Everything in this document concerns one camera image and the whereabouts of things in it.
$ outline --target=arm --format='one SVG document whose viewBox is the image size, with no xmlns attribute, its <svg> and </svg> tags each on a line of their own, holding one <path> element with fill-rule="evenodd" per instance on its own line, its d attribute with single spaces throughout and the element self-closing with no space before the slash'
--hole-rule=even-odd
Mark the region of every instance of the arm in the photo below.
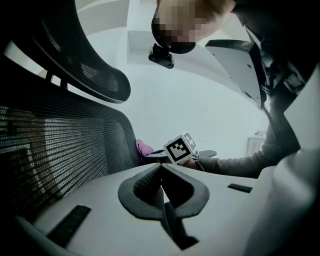
<svg viewBox="0 0 320 256">
<path fill-rule="evenodd" d="M 262 151 L 256 152 L 252 156 L 238 159 L 201 157 L 199 162 L 203 169 L 208 173 L 257 178 L 264 168 L 275 166 L 283 157 L 298 151 L 300 148 L 299 143 L 284 116 L 284 111 L 289 107 L 294 99 L 295 96 L 283 85 L 271 98 L 270 102 L 270 115 L 283 136 L 283 143 L 279 145 L 281 146 L 282 152 L 280 151 L 269 126 L 266 133 L 265 143 L 262 146 Z M 196 165 L 191 160 L 184 164 L 184 166 L 197 169 Z"/>
</svg>

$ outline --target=black mesh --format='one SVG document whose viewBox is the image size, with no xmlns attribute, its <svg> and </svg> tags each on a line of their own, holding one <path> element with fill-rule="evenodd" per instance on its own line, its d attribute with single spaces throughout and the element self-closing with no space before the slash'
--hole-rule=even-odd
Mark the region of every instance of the black mesh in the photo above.
<svg viewBox="0 0 320 256">
<path fill-rule="evenodd" d="M 141 164 L 123 113 L 1 62 L 2 184 L 15 214 L 32 222 L 79 186 Z"/>
<path fill-rule="evenodd" d="M 127 77 L 105 63 L 90 45 L 74 0 L 40 2 L 33 7 L 26 7 L 30 13 L 22 10 L 23 22 L 13 33 L 13 41 L 24 53 L 54 75 L 95 97 L 113 103 L 129 98 L 131 88 Z"/>
</svg>

